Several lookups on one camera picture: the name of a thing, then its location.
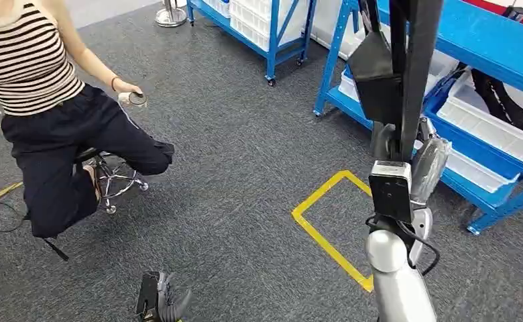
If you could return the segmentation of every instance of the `foot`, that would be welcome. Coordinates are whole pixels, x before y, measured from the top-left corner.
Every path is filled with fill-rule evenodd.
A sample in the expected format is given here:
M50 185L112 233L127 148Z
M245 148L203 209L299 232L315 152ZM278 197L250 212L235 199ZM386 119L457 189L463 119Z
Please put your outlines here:
M84 166L83 168L90 174L90 178L92 179L92 184L94 185L94 190L96 191L96 200L98 200L98 202L99 202L101 199L101 193L100 193L100 187L98 185L98 181L96 179L96 169L93 166Z

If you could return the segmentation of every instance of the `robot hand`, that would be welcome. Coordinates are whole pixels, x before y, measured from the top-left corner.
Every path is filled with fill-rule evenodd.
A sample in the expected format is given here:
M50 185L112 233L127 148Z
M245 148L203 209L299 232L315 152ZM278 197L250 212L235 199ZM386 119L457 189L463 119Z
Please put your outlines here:
M137 316L141 322L177 322L190 303L191 291L187 290L179 299L171 291L173 274L163 272L146 272L143 274Z

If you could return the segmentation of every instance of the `bracelet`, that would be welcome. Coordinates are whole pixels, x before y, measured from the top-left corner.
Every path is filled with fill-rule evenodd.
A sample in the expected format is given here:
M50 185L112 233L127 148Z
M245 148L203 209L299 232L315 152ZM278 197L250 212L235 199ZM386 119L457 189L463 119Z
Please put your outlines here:
M113 91L115 92L115 88L113 87L113 82L116 80L116 79L119 79L119 76L115 76L111 79L111 89L113 89Z

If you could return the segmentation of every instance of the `striped tank top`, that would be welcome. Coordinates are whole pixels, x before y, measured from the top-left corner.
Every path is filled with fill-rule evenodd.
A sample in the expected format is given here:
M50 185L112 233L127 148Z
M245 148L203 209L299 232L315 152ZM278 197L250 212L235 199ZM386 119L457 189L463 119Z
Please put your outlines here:
M14 0L0 18L0 104L5 114L27 116L51 109L82 91L56 20L39 1Z

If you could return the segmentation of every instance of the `black mount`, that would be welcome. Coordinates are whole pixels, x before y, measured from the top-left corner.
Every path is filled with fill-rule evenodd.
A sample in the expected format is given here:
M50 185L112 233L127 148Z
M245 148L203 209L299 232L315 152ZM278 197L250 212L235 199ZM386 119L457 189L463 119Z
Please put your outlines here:
M366 37L348 65L364 114L374 121L373 151L380 160L409 162L443 0L390 0L391 44L380 30L376 0L359 4Z

